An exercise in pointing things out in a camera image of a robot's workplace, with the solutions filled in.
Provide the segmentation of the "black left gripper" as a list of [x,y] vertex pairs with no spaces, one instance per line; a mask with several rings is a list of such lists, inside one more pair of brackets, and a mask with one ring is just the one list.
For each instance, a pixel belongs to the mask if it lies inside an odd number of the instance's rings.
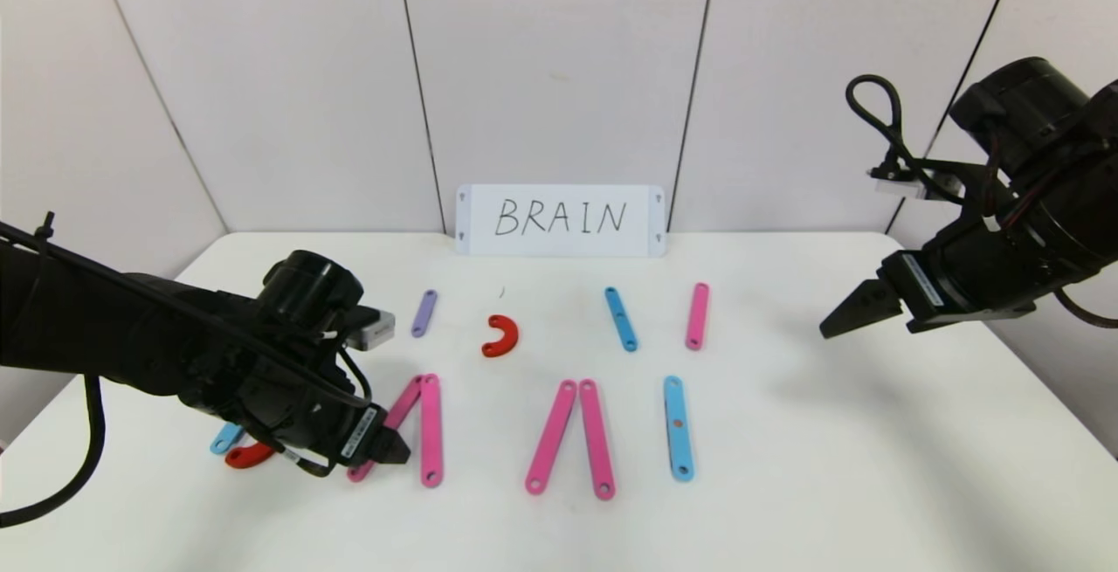
[[363,373],[320,369],[320,380],[361,406],[328,395],[296,376],[282,372],[282,448],[284,458],[302,469],[356,468],[369,461],[404,465],[411,456],[402,433],[386,425],[383,406],[370,400]]

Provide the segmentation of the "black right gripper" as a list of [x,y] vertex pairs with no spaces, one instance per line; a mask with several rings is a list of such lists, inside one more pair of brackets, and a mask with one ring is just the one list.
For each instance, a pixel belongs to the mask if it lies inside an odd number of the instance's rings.
[[901,299],[912,314],[912,334],[1025,316],[1038,308],[1045,254],[1045,217],[1024,217],[1002,232],[991,231],[980,217],[958,217],[920,249],[885,258],[878,271],[882,280],[859,283],[823,318],[821,335],[830,340],[899,316]]

